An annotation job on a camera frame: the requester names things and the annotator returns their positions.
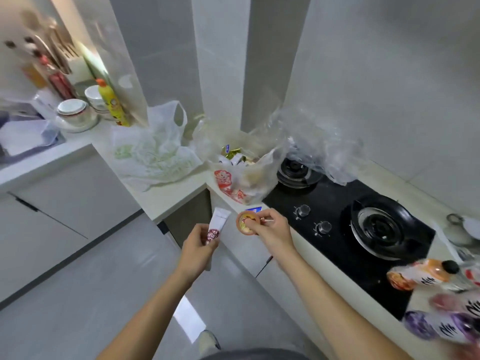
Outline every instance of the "orange round container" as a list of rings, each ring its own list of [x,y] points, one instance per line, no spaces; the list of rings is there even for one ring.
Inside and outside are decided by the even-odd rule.
[[[250,220],[256,221],[260,223],[260,217],[253,212],[253,211],[243,211],[240,212],[237,216],[237,229],[240,231],[243,235],[255,235],[255,232],[250,230],[246,225],[245,225],[245,220],[249,218]]]

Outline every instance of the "black handle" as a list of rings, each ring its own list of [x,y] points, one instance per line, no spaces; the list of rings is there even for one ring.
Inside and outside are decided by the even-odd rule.
[[[28,203],[27,201],[24,201],[24,200],[21,199],[21,198],[18,198],[18,197],[15,196],[15,200],[16,200],[18,203],[24,205],[25,207],[28,207],[28,208],[31,209],[32,211],[35,211],[35,212],[38,212],[38,211],[39,211],[39,209],[38,209],[37,207],[35,207],[34,205]]]

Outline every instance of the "white lid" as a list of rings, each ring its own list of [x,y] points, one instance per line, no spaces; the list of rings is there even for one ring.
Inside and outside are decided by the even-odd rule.
[[[85,96],[87,96],[88,98],[91,98],[92,100],[103,100],[99,92],[98,84],[88,87],[85,90]]]
[[[60,102],[57,107],[57,111],[62,115],[75,115],[84,110],[86,107],[87,102],[72,98],[70,100]]]

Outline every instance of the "shoe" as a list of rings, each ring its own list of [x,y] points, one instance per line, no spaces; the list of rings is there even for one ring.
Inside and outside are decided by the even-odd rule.
[[[198,348],[200,355],[205,355],[208,351],[221,350],[220,344],[215,335],[208,330],[203,330],[198,336]]]

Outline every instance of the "gray floor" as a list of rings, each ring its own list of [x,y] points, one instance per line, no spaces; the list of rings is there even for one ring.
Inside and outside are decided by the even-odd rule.
[[[143,214],[0,311],[6,359],[93,359],[163,283],[180,248]],[[175,312],[155,359],[198,358],[200,331],[224,349],[318,349],[220,246]]]

